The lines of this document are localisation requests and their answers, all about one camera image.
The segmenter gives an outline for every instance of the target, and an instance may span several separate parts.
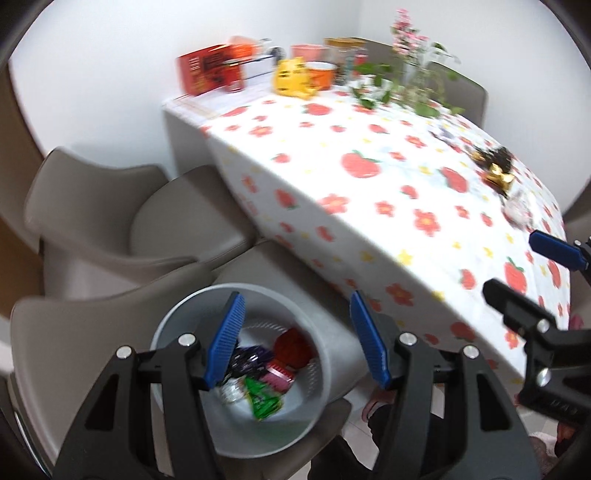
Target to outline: tabletop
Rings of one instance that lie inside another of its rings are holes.
[[[310,101],[269,93],[201,128],[265,236],[343,295],[363,289],[375,310],[438,348],[475,343],[506,383],[519,384],[522,342],[485,304],[490,278],[567,327],[569,272],[532,252],[528,232],[503,215],[501,196],[465,151],[500,145],[464,118],[429,120],[397,105],[369,111],[333,88]],[[513,165],[534,227],[564,238],[553,195]]]

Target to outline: white wall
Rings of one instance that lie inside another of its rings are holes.
[[[484,129],[565,211],[591,175],[591,72],[558,19],[539,0],[364,0],[359,36],[390,43],[398,8],[488,90]]]
[[[177,170],[161,104],[181,94],[176,57],[231,35],[318,43],[358,27],[361,0],[54,0],[12,55],[13,81],[44,153]]]

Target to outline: metal screw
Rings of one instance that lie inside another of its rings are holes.
[[[541,386],[545,387],[550,383],[550,378],[552,378],[552,373],[547,368],[540,370],[537,377],[535,378],[536,383]]]
[[[398,337],[398,339],[404,345],[408,345],[408,346],[413,346],[415,343],[417,343],[417,336],[410,333],[410,332],[401,333],[400,337]]]
[[[128,358],[131,355],[131,347],[124,345],[124,346],[120,346],[117,349],[117,358],[121,358],[122,360]]]
[[[178,337],[178,342],[182,346],[191,346],[192,344],[195,343],[195,340],[197,340],[197,339],[195,338],[194,334],[192,334],[192,333],[184,333],[180,337]]]
[[[468,358],[471,358],[472,360],[480,355],[480,350],[474,345],[466,345],[462,351],[464,352],[464,355],[466,355]]]
[[[548,330],[550,330],[550,322],[546,319],[541,319],[538,322],[537,329],[540,333],[546,333]]]

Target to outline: pink cup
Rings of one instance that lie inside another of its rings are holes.
[[[327,47],[324,45],[312,45],[308,43],[292,45],[291,56],[292,58],[304,57],[304,61],[320,61],[323,59],[326,50]]]

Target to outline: red box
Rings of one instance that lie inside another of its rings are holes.
[[[230,45],[214,45],[179,57],[183,90],[201,95],[224,85],[223,63],[232,58]]]

